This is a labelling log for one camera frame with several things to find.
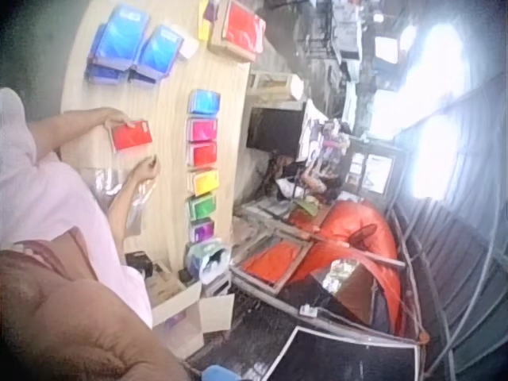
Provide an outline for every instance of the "orange inflatable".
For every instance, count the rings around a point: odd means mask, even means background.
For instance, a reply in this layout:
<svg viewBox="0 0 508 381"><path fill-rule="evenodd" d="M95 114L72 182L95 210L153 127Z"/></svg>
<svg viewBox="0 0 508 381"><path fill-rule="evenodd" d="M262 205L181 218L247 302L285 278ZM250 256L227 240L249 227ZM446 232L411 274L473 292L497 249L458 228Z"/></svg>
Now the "orange inflatable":
<svg viewBox="0 0 508 381"><path fill-rule="evenodd" d="M316 243L309 250L306 258L291 277L290 282L304 279L311 272L329 266L334 260L358 260L375 276L379 285L383 288L387 299L391 328L395 331L398 325L401 294L400 278L397 271L368 259L360 250L334 244L337 241L348 242L353 234L366 226L375 225L375 231L363 239L364 247L369 252L396 260L397 247L384 217L373 206L366 203L339 201L330 210L319 229L313 224L312 217L301 210L293 212L290 216L290 222L308 233L321 236L325 240ZM244 264L243 268L261 279L274 283L278 280L274 275L283 274L291 264L292 255L284 254L287 250L287 244L284 245L284 242L272 246Z"/></svg>

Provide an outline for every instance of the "brown cloth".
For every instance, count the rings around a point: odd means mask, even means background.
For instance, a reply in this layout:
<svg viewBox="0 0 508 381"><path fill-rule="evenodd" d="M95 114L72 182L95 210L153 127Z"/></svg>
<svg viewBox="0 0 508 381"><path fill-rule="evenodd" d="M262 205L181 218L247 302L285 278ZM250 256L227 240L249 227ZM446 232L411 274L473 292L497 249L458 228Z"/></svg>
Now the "brown cloth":
<svg viewBox="0 0 508 381"><path fill-rule="evenodd" d="M146 324L97 281L77 229L19 245L23 252L0 252L1 356L13 359L23 379L189 379Z"/></svg>

